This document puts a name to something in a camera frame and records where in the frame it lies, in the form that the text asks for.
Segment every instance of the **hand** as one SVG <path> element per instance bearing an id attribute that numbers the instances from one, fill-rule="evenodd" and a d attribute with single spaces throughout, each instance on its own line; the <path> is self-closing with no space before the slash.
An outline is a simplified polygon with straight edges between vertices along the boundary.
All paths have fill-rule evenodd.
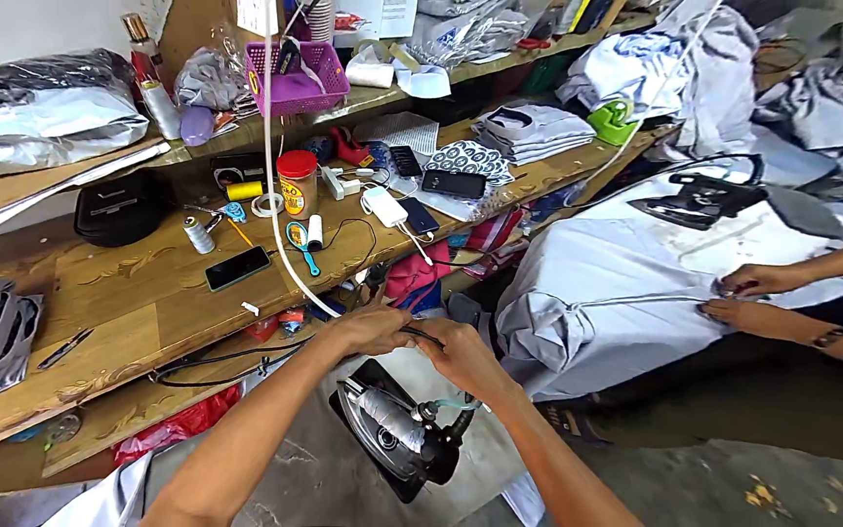
<path id="1" fill-rule="evenodd" d="M 428 339 L 416 339 L 435 369 L 458 388 L 489 406 L 498 406 L 509 396 L 524 395 L 521 386 L 500 367 L 472 325 L 448 319 L 426 319 L 414 321 L 411 326 L 444 344 L 442 351 Z"/>
<path id="2" fill-rule="evenodd" d="M 786 293 L 815 281 L 801 265 L 754 265 L 748 263 L 724 277 L 724 289 L 736 296 Z"/>
<path id="3" fill-rule="evenodd" d="M 806 346 L 837 327 L 802 313 L 759 302 L 715 299 L 699 305 L 698 309 L 713 320 L 729 324 L 738 331 Z"/>
<path id="4" fill-rule="evenodd" d="M 412 342 L 408 333 L 399 331 L 411 320 L 411 313 L 403 309 L 371 305 L 327 322 L 315 339 L 330 344 L 340 357 L 351 353 L 381 355 Z"/>

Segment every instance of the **pencil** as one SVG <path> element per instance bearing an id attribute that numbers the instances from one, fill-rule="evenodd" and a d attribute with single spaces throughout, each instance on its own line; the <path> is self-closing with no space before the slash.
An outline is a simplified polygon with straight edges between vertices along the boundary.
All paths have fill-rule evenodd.
<path id="1" fill-rule="evenodd" d="M 227 222 L 229 222 L 229 224 L 233 226 L 233 229 L 236 229 L 236 232 L 239 233 L 240 236 L 242 236 L 242 239 L 245 240 L 245 243 L 249 244 L 249 246 L 255 246 L 252 245 L 252 242 L 249 241 L 249 238 L 247 238 L 246 235 L 242 233 L 242 231 L 240 230 L 240 226 L 237 225 L 232 218 L 228 218 Z"/>

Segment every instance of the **logo sticker sheet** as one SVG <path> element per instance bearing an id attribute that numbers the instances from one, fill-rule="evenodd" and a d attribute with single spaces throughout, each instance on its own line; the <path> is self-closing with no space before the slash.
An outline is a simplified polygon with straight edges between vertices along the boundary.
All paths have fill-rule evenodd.
<path id="1" fill-rule="evenodd" d="M 425 163 L 427 170 L 483 174 L 487 185 L 502 186 L 516 180 L 509 173 L 509 162 L 497 150 L 474 141 L 458 141 L 438 149 Z"/>

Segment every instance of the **jar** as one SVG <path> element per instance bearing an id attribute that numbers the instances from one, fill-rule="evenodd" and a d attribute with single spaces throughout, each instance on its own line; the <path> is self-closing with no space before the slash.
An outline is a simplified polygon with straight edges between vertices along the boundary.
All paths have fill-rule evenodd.
<path id="1" fill-rule="evenodd" d="M 307 150 L 291 150 L 275 161 L 285 210 L 296 220 L 307 220 L 318 209 L 318 158 Z"/>

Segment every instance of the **red jar lid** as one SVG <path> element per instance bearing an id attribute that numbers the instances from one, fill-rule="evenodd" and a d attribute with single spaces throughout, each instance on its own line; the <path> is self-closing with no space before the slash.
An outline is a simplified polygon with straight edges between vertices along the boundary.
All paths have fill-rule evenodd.
<path id="1" fill-rule="evenodd" d="M 275 170 L 289 179 L 311 175 L 318 168 L 318 157 L 307 150 L 291 150 L 275 160 Z"/>

